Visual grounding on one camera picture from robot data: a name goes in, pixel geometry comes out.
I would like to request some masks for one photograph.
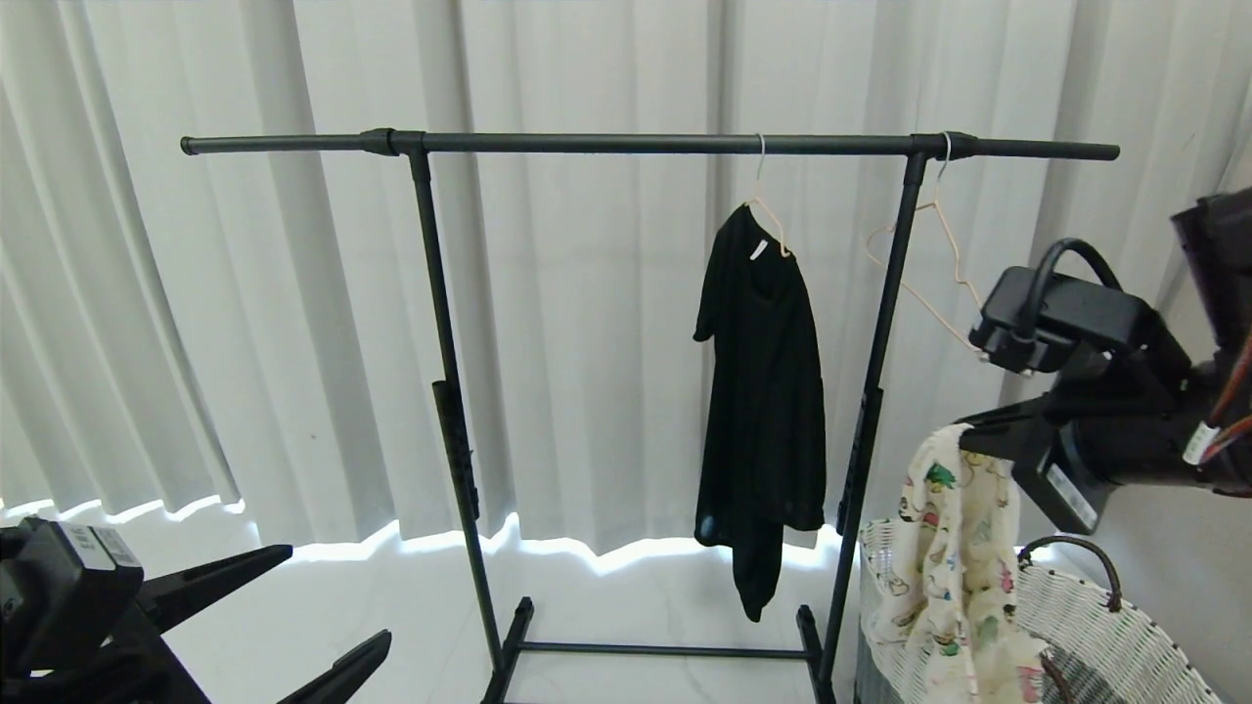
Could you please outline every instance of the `rack foot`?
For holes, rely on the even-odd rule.
[[[491,673],[482,704],[503,704],[508,680],[513,679],[513,668],[517,666],[517,658],[522,654],[522,641],[526,640],[526,629],[530,628],[532,616],[535,616],[535,603],[530,596],[522,596],[522,601],[513,611],[513,625],[508,626],[508,635],[500,648],[500,669]]]
[[[818,623],[813,618],[813,610],[805,604],[795,613],[795,625],[800,629],[800,643],[806,654],[805,663],[809,665],[809,684],[813,685],[813,699],[818,704],[835,704],[834,686],[828,681],[821,681],[821,641],[818,639]]]

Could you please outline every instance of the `floral print garment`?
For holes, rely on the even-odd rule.
[[[935,432],[909,465],[893,571],[866,635],[929,650],[928,703],[1039,701],[1047,644],[1014,619],[1022,500],[1005,462],[960,450],[968,427]]]

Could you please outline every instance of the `gray cloth in basket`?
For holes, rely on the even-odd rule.
[[[856,701],[858,704],[903,704],[900,696],[886,681],[883,673],[874,665],[874,655],[865,641],[865,634],[858,633],[856,638]],[[1113,689],[1104,681],[1104,678],[1088,668],[1082,660],[1070,653],[1052,646],[1048,656],[1065,678],[1069,693],[1075,704],[1129,704],[1113,693]],[[1043,678],[1044,704],[1064,704],[1057,684],[1050,678]]]

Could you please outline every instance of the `curtain fold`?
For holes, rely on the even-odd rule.
[[[984,296],[1077,236],[1159,302],[1179,261],[1167,217],[1216,188],[1247,130],[1246,26],[1244,0],[0,4],[0,494],[110,512],[242,496],[264,540],[295,544],[457,526],[406,159],[188,158],[184,134],[1113,142],[1111,164],[954,162],[944,210]],[[700,283],[757,159],[431,162],[481,530],[517,511],[527,537],[597,552],[689,535],[714,363],[691,341]],[[831,516],[883,281],[861,243],[901,174],[764,163],[814,302]],[[905,278],[963,329],[977,307],[952,271],[919,214]],[[908,294],[891,341],[869,516],[925,433],[1048,383],[978,363]]]

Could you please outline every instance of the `rack bottom crossbar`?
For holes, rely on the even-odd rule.
[[[492,673],[487,683],[483,704],[502,704],[508,691],[508,683],[522,653],[566,653],[588,655],[669,655],[680,658],[754,658],[762,660],[799,660],[809,668],[809,681],[818,704],[835,704],[829,683],[823,683],[818,675],[821,664],[821,643],[818,639],[818,626],[813,611],[800,606],[795,615],[800,629],[801,650],[775,650],[761,648],[700,648],[685,645],[615,645],[606,643],[547,643],[526,640],[526,630],[535,616],[535,603],[523,596],[513,613],[513,623],[501,645],[501,666]]]

